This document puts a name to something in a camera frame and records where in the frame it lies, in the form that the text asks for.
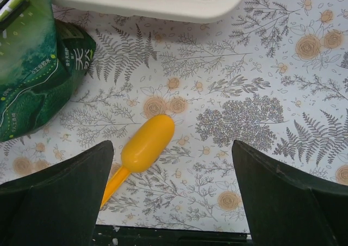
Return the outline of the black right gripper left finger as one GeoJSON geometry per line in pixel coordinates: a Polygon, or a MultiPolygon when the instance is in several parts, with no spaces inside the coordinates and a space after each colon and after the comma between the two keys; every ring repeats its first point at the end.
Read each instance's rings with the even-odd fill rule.
{"type": "Polygon", "coordinates": [[[90,245],[113,156],[107,140],[1,184],[1,245],[90,245]]]}

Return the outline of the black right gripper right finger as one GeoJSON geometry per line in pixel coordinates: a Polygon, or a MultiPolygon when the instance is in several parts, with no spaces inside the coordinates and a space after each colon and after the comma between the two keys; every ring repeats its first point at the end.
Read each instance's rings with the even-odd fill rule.
{"type": "Polygon", "coordinates": [[[254,245],[347,245],[347,186],[239,140],[232,157],[254,245]]]}

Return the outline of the yellow plastic litter scoop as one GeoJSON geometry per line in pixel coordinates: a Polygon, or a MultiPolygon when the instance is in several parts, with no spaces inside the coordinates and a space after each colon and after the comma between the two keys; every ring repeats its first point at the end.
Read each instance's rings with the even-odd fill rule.
{"type": "Polygon", "coordinates": [[[175,123],[164,114],[148,119],[121,151],[121,166],[108,181],[101,202],[103,207],[133,173],[146,171],[165,150],[175,132],[175,123]]]}

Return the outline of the green cat litter bag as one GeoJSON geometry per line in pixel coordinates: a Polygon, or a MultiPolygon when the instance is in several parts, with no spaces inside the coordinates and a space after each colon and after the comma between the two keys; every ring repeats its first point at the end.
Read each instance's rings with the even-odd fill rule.
{"type": "Polygon", "coordinates": [[[1,141],[47,124],[81,84],[96,50],[51,0],[1,1],[1,141]]]}

